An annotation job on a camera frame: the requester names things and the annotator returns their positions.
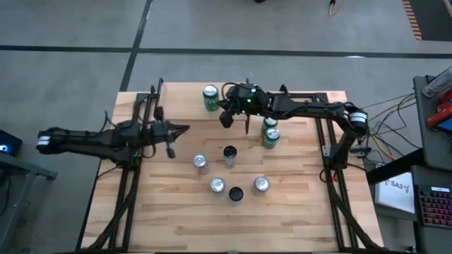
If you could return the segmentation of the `white SA3 sign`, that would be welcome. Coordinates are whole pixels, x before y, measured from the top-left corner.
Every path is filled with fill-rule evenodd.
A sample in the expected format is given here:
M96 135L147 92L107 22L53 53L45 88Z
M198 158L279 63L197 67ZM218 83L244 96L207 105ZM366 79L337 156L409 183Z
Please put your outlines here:
M397 210L415 213L414 190L410 172L375 185L375 202Z

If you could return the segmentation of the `silver Diet Coke can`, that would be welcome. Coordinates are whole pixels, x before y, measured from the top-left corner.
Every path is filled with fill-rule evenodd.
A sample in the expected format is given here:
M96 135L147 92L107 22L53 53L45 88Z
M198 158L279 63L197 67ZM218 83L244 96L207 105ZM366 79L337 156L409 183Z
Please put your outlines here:
M254 195L265 195L270 189L270 181L265 176L254 179L252 191Z
M204 175L209 172L208 159L205 155L195 155L193 158L193 165L200 175Z
M215 177L210 180L210 191L216 196L221 196L225 192L225 181L220 177Z

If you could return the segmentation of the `silver spray can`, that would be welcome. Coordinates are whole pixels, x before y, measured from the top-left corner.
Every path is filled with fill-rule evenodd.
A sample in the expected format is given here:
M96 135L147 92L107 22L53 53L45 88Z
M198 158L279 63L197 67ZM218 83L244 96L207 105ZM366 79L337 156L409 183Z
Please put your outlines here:
M432 81L422 88L425 97L433 98L452 89L452 66L440 73Z

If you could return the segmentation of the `tall silver Celsius can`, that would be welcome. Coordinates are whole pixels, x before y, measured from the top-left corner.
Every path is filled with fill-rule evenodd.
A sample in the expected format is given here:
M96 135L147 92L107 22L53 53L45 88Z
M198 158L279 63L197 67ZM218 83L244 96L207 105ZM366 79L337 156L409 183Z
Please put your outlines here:
M223 163L228 169L234 168L237 158L237 149L232 145L228 145L223 150Z
M229 190L228 197L231 206L238 206L244 198L244 192L240 187L234 186Z

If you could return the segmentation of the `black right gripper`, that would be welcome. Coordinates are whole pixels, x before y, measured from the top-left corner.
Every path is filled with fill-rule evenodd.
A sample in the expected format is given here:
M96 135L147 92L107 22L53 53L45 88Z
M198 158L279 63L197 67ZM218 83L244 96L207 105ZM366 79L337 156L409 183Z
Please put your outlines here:
M224 128L231 127L234 115L270 116L268 93L256 84L224 83L221 87L221 96L218 105L223 109L220 122Z

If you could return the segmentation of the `backlit black keyboard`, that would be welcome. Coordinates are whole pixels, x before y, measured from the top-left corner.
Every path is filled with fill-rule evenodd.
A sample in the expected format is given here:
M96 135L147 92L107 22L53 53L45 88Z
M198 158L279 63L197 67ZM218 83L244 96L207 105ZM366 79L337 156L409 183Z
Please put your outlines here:
M424 226L452 229L452 188L418 186L417 204Z

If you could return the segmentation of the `grey side table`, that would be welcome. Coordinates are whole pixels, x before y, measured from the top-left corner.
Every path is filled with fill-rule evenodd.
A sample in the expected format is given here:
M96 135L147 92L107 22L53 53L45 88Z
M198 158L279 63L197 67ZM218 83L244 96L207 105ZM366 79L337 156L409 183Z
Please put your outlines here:
M5 254L16 229L25 200L37 176L56 179L58 172L0 153L0 254Z

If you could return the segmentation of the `black mat with orange stripes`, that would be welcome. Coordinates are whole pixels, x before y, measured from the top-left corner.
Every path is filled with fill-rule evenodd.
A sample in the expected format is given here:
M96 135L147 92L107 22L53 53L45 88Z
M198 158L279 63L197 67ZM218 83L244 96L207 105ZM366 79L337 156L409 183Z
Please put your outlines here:
M417 40L452 42L452 0L402 0Z

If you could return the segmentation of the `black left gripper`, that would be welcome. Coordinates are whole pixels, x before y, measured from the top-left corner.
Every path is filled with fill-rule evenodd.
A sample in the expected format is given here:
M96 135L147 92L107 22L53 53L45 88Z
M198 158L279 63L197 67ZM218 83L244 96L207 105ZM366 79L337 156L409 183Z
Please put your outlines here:
M190 129L190 125L169 123L164 118L163 107L156 107L154 111L155 123L151 125L152 146L158 143L166 144L166 152L169 158L175 158L173 143L182 134L182 130Z

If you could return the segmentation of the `black device with blue light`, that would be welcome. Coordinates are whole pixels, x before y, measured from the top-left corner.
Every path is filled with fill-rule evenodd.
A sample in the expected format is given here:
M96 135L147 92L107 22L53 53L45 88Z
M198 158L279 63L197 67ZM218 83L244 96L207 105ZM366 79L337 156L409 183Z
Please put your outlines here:
M6 131L0 130L0 152L16 157L23 144L20 138L17 138Z

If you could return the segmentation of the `red hand tool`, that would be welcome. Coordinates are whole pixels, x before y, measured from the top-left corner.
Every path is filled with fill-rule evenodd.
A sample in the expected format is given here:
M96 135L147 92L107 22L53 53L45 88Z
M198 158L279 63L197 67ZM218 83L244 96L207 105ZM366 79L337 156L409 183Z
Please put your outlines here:
M436 108L436 113L427 119L430 129L452 133L452 89L446 92Z

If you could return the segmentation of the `grey desk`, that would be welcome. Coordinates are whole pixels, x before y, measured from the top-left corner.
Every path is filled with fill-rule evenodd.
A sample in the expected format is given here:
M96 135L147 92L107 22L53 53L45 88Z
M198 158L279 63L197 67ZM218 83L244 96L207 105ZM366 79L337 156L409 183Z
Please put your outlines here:
M418 186L452 188L452 171L443 171L426 165L423 149L420 148L371 170L367 173L367 180L368 183L375 184L407 172L412 174L415 195L415 241L417 252L424 254L452 254L452 229L424 226L417 204Z
M436 113L438 98L428 98L422 94L434 76L415 76L413 88L417 102L421 141L426 165L443 171L452 171L452 142L445 133L433 131L427 126L427 119Z

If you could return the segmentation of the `wooden shelf with black frame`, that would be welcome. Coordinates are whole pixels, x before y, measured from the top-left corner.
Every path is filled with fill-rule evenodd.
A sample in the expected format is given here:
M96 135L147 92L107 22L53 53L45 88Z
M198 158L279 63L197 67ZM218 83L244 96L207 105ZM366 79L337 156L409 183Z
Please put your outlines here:
M165 117L172 123L191 125L191 130L212 128L227 134L246 135L246 117L241 114L234 117L230 128L224 128L219 120L222 109L208 111L204 104L202 92L208 85L218 90L222 83L212 82L167 82L161 86L159 105L163 107Z

